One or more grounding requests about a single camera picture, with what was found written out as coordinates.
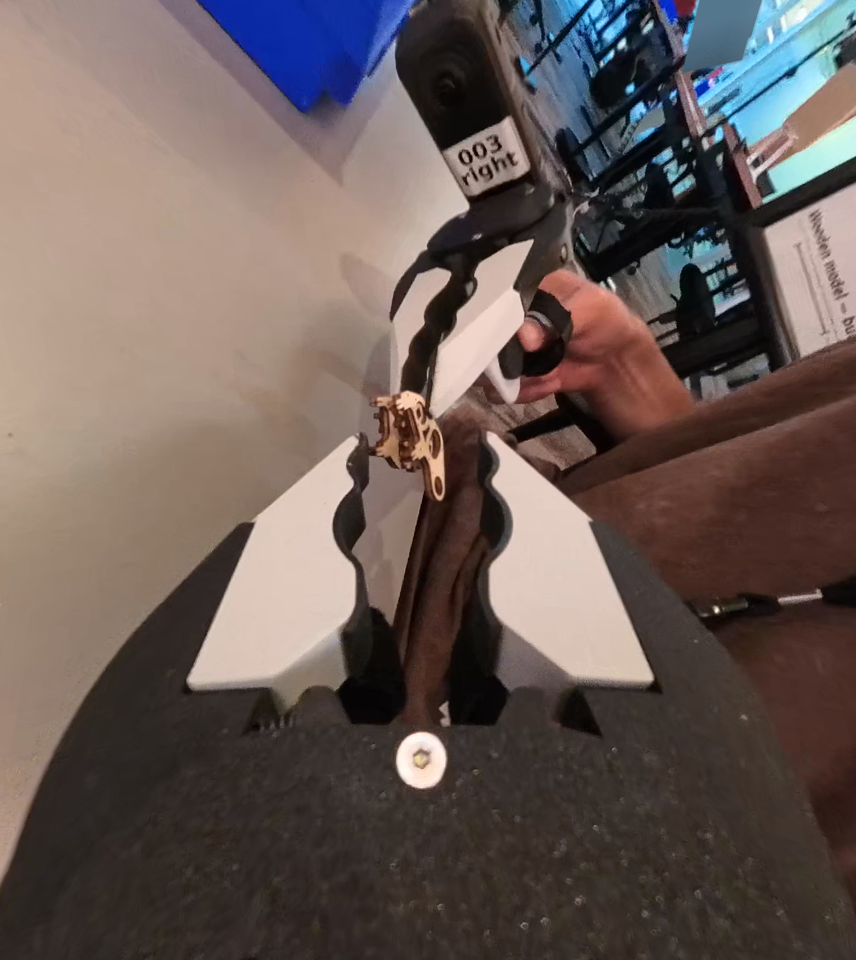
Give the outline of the brown table black frame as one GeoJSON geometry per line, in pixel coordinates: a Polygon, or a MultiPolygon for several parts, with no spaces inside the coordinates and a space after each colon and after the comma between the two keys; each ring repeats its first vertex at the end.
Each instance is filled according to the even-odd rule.
{"type": "Polygon", "coordinates": [[[674,359],[665,354],[677,340],[674,308],[680,295],[679,273],[674,306],[653,322],[664,328],[657,342],[683,379],[726,375],[761,358],[770,370],[777,370],[796,351],[781,317],[770,258],[762,242],[759,215],[764,198],[758,185],[762,175],[753,169],[752,149],[731,123],[708,120],[698,104],[693,75],[679,69],[672,84],[672,132],[681,135],[681,143],[689,148],[696,186],[669,212],[689,215],[695,234],[708,232],[722,247],[721,258],[713,264],[682,266],[697,265],[714,291],[717,339],[706,352],[684,349],[674,359]]]}

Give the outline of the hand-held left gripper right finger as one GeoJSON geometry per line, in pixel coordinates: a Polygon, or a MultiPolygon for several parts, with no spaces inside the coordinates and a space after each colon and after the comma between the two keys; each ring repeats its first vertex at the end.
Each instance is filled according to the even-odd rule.
{"type": "Polygon", "coordinates": [[[479,446],[482,532],[475,657],[507,692],[656,683],[589,516],[498,435],[479,446]]]}

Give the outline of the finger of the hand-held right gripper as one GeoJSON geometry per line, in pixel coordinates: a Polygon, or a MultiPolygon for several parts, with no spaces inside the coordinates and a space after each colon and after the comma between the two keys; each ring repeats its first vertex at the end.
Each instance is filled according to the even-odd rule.
{"type": "MultiPolygon", "coordinates": [[[[525,319],[514,284],[532,245],[531,239],[508,245],[477,268],[477,289],[466,306],[457,308],[454,329],[439,346],[431,394],[423,386],[400,386],[400,391],[414,391],[428,400],[435,418],[457,404],[480,378],[487,378],[502,402],[517,402],[520,378],[502,373],[499,353],[525,319]]],[[[429,266],[411,280],[400,281],[401,366],[415,334],[425,327],[430,302],[452,277],[445,268],[429,266]]]]}
{"type": "Polygon", "coordinates": [[[389,379],[387,393],[397,395],[403,390],[402,373],[409,358],[410,344],[417,333],[417,297],[408,295],[398,306],[390,321],[389,379]]]}

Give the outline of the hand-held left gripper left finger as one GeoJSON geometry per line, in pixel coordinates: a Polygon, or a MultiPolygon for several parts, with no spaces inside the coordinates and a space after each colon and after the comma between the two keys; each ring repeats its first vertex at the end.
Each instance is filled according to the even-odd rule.
{"type": "Polygon", "coordinates": [[[367,438],[353,435],[255,517],[190,690],[268,690],[286,712],[310,688],[362,677],[372,618],[354,547],[368,480],[367,438]]]}

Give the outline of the black office chair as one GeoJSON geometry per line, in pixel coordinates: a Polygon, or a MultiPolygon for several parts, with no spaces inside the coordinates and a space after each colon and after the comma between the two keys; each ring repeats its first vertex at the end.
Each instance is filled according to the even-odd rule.
{"type": "Polygon", "coordinates": [[[705,353],[715,346],[717,309],[714,291],[705,274],[694,263],[687,263],[678,277],[679,297],[675,299],[674,326],[677,340],[665,349],[672,359],[683,350],[705,353]]]}

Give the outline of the person's right forearm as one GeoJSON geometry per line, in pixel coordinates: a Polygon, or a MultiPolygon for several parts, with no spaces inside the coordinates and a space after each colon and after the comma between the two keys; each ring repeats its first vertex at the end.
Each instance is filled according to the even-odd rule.
{"type": "Polygon", "coordinates": [[[685,600],[856,574],[856,337],[572,469],[559,488],[685,600]]]}

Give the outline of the wooden laser-cut model part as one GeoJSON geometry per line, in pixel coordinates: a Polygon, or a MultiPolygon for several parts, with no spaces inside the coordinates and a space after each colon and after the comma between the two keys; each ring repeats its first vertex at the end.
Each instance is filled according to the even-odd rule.
{"type": "Polygon", "coordinates": [[[426,497],[443,501],[447,490],[444,440],[424,398],[404,390],[374,397],[370,405],[378,426],[370,455],[385,460],[395,470],[419,475],[426,497]]]}

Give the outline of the cardboard box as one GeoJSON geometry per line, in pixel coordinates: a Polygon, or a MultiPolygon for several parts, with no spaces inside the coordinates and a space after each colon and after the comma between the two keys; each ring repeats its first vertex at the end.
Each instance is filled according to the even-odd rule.
{"type": "Polygon", "coordinates": [[[806,150],[856,117],[856,62],[848,63],[784,122],[789,154],[806,150]]]}

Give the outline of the black and white model box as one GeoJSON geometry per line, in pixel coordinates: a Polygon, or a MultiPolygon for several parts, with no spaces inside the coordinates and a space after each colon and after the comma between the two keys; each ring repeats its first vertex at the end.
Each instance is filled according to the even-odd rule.
{"type": "Polygon", "coordinates": [[[796,357],[856,337],[856,159],[765,209],[778,318],[796,357]]]}

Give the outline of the person's right hand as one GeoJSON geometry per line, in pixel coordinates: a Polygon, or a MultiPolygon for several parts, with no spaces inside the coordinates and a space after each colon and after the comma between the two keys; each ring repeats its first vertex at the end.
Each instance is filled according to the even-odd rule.
{"type": "Polygon", "coordinates": [[[593,416],[619,440],[693,412],[693,397],[647,324],[616,294],[567,270],[548,274],[539,289],[570,313],[573,332],[557,367],[521,379],[517,402],[581,394],[593,416]]]}

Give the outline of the blue plastic bin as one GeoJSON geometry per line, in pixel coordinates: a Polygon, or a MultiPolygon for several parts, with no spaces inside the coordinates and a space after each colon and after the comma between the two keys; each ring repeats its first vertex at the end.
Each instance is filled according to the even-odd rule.
{"type": "Polygon", "coordinates": [[[413,1],[200,1],[281,93],[306,114],[348,106],[410,16],[413,1]]]}

